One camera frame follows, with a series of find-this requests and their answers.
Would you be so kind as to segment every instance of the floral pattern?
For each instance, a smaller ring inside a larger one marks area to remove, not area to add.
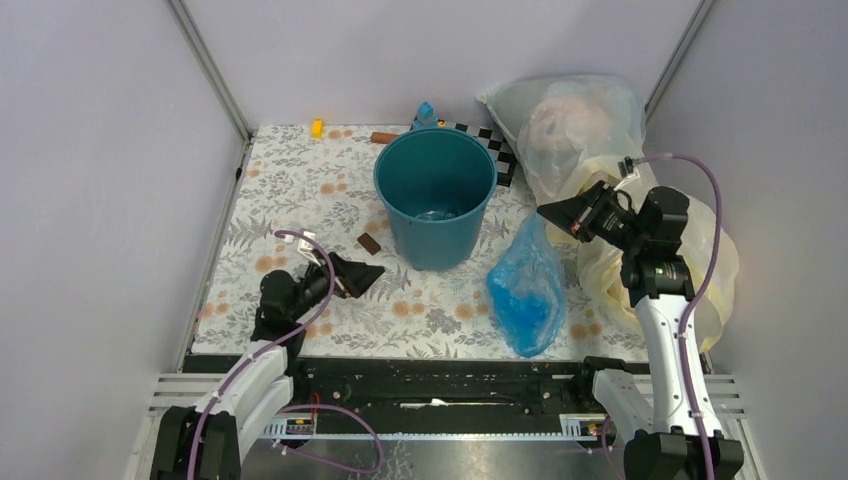
[[[253,330],[259,282],[274,269],[302,274],[306,262],[277,229],[316,232],[316,240],[346,259],[383,265],[386,273],[359,299],[334,299],[307,329],[304,355],[515,359],[498,330],[485,277],[533,211],[520,169],[511,187],[498,186],[486,209],[471,258],[445,272],[412,269],[395,251],[386,212],[373,184],[383,145],[373,131],[408,127],[327,127],[313,139],[303,126],[263,126],[245,168],[209,293],[201,306],[193,353],[240,354]],[[356,242],[368,232],[382,250],[371,256]],[[568,316],[554,343],[537,358],[586,355],[646,361],[645,342],[629,324],[603,318],[578,285],[576,247],[556,245],[566,275]]]

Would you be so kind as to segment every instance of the yellow block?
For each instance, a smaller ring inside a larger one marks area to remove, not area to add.
[[[324,135],[324,121],[315,120],[312,122],[312,138],[321,138]]]

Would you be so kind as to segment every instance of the blue plastic bag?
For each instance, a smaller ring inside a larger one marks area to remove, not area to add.
[[[533,212],[486,276],[497,324],[515,353],[532,357],[553,343],[568,310],[564,276],[545,220]]]

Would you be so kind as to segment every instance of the white wall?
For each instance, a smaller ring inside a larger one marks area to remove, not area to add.
[[[477,94],[607,73],[647,100],[698,0],[189,0],[247,120],[491,122]]]
[[[240,142],[163,1],[0,0],[0,477],[119,478]]]
[[[844,478],[848,398],[848,3],[724,1],[649,125],[702,157],[739,248],[713,350],[739,382],[771,480]],[[711,199],[688,166],[661,181]]]

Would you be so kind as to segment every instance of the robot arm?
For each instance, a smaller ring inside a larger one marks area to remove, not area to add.
[[[632,168],[632,160],[625,161]],[[716,478],[731,479],[742,467],[742,446],[724,439],[709,401],[692,328],[694,311],[688,316],[685,348],[678,333],[684,310],[695,296],[689,269],[677,254],[689,199],[672,188],[654,187],[636,213],[630,202],[622,207],[619,196],[629,200],[626,193],[599,181],[576,197],[537,209],[581,242],[597,235],[623,251],[621,279],[647,343],[654,405],[651,408],[636,389],[632,375],[619,368],[623,362],[596,362],[601,366],[592,369],[591,395],[616,424],[617,441],[625,443],[628,480],[705,478],[696,416],[709,438]],[[697,405],[687,395],[686,376]]]
[[[276,340],[298,328],[297,320],[321,302],[329,290],[327,265],[314,255],[310,258],[315,263],[299,281],[284,270],[275,270],[262,279],[255,328],[247,351],[211,392],[189,407],[171,407],[162,416],[151,480],[188,476],[189,453],[200,412],[215,398],[218,401],[201,432],[194,478],[240,477],[241,462],[250,447],[295,393],[287,369],[300,353],[305,334],[301,332],[282,345],[277,345]],[[359,297],[385,271],[383,267],[346,261],[335,253],[330,253],[329,259],[336,274],[334,293],[342,298]]]

